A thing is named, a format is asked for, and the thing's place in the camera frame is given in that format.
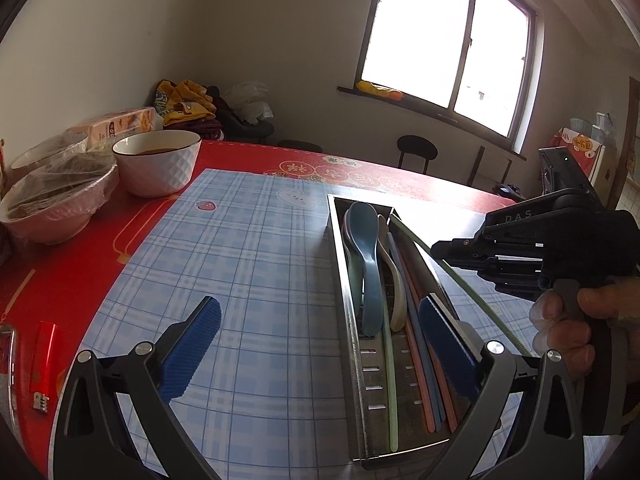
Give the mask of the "person's right hand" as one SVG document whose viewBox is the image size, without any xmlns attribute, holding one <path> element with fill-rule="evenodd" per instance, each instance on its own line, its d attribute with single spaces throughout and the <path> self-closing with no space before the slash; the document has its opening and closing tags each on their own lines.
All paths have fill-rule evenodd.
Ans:
<svg viewBox="0 0 640 480">
<path fill-rule="evenodd" d="M 639 279 L 616 278 L 601 288 L 578 290 L 577 302 L 585 316 L 616 321 L 628 338 L 626 377 L 628 384 L 639 381 Z M 563 299 L 553 290 L 544 292 L 529 310 L 537 333 L 533 340 L 538 353 L 561 352 L 570 377 L 582 379 L 592 367 L 597 351 L 590 344 L 591 330 L 585 321 L 572 320 Z"/>
</svg>

